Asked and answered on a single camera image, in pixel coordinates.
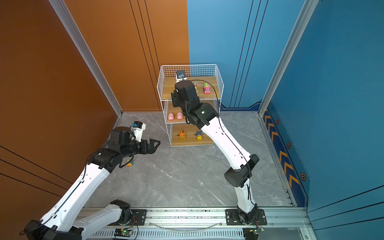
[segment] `black mounting plate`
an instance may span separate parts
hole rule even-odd
[[[227,219],[227,225],[243,225],[243,223],[240,222],[239,212],[237,211],[237,209],[226,209],[225,217]],[[267,225],[265,212],[263,209],[256,210],[255,221],[250,225],[257,225],[256,221],[259,225],[262,225],[262,226]]]
[[[132,218],[135,217],[135,225],[137,226],[144,226],[145,218],[147,215],[146,209],[131,209],[132,212]],[[121,228],[124,228],[126,226],[131,226],[133,224],[133,219],[130,219],[129,222],[125,225],[122,225]],[[116,226],[118,225],[118,222],[111,223],[110,225]]]

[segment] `orange toy figurine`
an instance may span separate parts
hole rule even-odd
[[[181,130],[181,133],[178,134],[178,136],[180,137],[180,139],[185,139],[185,132],[184,132],[184,130]]]

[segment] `wooden shelf board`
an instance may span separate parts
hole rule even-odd
[[[187,80],[190,80],[191,82],[194,82],[194,79],[200,79],[209,82],[209,86],[213,86],[216,89],[217,98],[220,99],[220,91],[218,89],[217,80],[216,77],[188,77]],[[202,81],[196,81],[197,83],[197,90],[199,91],[197,93],[197,96],[202,99],[216,99],[216,94],[213,88],[210,88],[211,93],[210,94],[204,94],[204,83]],[[165,78],[164,79],[164,86],[163,86],[163,93],[161,96],[162,101],[168,101],[172,100],[170,94],[173,93],[175,90],[175,84],[176,84],[176,77],[174,78]]]
[[[172,125],[172,147],[175,146],[194,146],[194,145],[205,145],[213,144],[213,140],[203,133],[203,140],[196,139],[196,131],[198,128],[192,124],[173,124]],[[184,130],[185,139],[180,139],[178,134]]]
[[[202,100],[201,102],[202,103],[209,103],[209,104],[212,105],[213,108],[215,108],[215,103],[214,103],[213,100],[210,100],[210,99],[209,100]],[[169,103],[169,105],[168,105],[168,112],[167,112],[167,116],[166,116],[168,124],[171,124],[171,123],[185,123],[185,116],[184,115],[183,115],[183,119],[182,120],[178,120],[177,119],[176,115],[177,115],[178,112],[181,112],[181,108],[179,108],[179,107],[174,108],[172,103]],[[175,116],[173,121],[169,121],[168,120],[169,113],[173,113],[173,115]]]

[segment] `gray marble floor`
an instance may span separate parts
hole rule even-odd
[[[288,206],[290,200],[266,145],[256,113],[221,112],[234,138],[260,161],[252,171],[252,191],[259,206]],[[86,207],[105,207],[120,199],[133,207],[236,206],[234,187],[224,178],[229,163],[216,145],[171,147],[161,113],[125,113],[121,126],[147,124],[143,139],[161,141],[150,155],[136,155],[132,167],[115,168]]]

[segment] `pig figurine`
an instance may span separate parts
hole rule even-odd
[[[183,114],[181,112],[178,112],[176,117],[177,117],[178,120],[182,120],[183,119]]]
[[[175,116],[173,115],[173,113],[168,114],[168,120],[169,121],[173,121],[174,118],[175,118]]]

